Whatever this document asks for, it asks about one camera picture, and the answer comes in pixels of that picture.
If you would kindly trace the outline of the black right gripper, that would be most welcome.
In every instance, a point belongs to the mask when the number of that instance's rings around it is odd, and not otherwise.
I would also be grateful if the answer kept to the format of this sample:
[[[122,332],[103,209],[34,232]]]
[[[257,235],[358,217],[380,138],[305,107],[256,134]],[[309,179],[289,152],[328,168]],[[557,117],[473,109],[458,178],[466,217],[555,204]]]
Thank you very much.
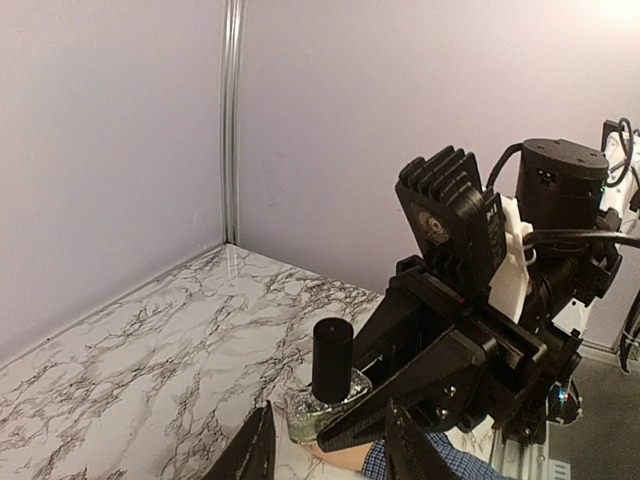
[[[580,344],[577,331],[546,318],[518,326],[406,258],[354,340],[354,367],[380,386],[331,421],[318,446],[334,452],[382,439],[389,401],[428,433],[468,433],[490,417],[508,439],[541,443],[548,396],[569,383]]]

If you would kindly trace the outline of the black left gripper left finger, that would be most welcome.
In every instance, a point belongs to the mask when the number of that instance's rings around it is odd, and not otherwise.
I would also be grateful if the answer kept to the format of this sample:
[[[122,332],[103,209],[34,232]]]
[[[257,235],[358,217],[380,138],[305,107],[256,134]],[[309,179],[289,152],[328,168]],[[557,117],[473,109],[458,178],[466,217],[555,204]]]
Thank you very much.
[[[272,405],[252,411],[224,452],[207,471],[207,480],[273,480],[276,429]]]

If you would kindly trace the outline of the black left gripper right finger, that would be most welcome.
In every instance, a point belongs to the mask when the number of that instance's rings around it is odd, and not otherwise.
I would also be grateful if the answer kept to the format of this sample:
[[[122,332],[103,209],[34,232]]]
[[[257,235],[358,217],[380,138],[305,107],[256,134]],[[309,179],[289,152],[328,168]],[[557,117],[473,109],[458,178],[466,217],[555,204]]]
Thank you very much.
[[[389,402],[385,414],[386,478],[390,480],[454,480],[441,458],[407,410]]]

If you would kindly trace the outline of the black nail polish cap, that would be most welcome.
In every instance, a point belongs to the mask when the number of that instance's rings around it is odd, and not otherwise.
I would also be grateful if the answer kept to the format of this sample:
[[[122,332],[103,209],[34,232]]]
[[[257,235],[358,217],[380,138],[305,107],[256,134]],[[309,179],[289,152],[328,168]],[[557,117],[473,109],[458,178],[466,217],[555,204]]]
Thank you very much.
[[[347,398],[353,362],[352,325],[341,318],[324,318],[314,325],[311,391],[329,405]]]

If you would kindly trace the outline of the blue checkered sleeve forearm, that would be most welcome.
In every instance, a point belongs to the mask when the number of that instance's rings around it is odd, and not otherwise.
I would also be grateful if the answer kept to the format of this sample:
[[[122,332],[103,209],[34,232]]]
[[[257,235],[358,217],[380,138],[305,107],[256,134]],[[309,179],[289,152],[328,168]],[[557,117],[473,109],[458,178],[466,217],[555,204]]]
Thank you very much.
[[[411,460],[403,468],[388,455],[385,440],[368,450],[361,474],[369,479],[508,479],[489,463],[453,446],[444,433],[426,434],[426,461]]]

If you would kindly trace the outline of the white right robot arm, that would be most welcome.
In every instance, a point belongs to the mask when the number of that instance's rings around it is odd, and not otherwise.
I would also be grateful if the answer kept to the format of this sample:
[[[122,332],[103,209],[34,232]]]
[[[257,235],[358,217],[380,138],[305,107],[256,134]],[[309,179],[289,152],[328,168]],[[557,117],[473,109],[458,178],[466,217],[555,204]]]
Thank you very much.
[[[398,262],[385,296],[356,335],[353,364],[373,388],[318,436],[327,451],[382,438],[389,403],[428,432],[470,432],[491,419],[524,445],[546,437],[555,386],[568,387],[582,335],[557,317],[610,288],[622,230],[638,209],[631,163],[638,134],[606,122],[623,157],[564,139],[508,147],[520,158],[516,193],[482,180],[470,151],[418,157],[395,186],[419,251]]]

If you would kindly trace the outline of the person's hand with long nails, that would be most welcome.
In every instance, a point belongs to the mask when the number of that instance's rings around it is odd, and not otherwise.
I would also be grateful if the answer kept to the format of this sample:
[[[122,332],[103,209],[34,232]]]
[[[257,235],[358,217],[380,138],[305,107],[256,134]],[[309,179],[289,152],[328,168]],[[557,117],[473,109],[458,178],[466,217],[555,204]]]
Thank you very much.
[[[367,443],[356,447],[334,452],[324,452],[317,444],[304,445],[303,448],[311,455],[343,470],[361,473],[369,451],[374,446]]]

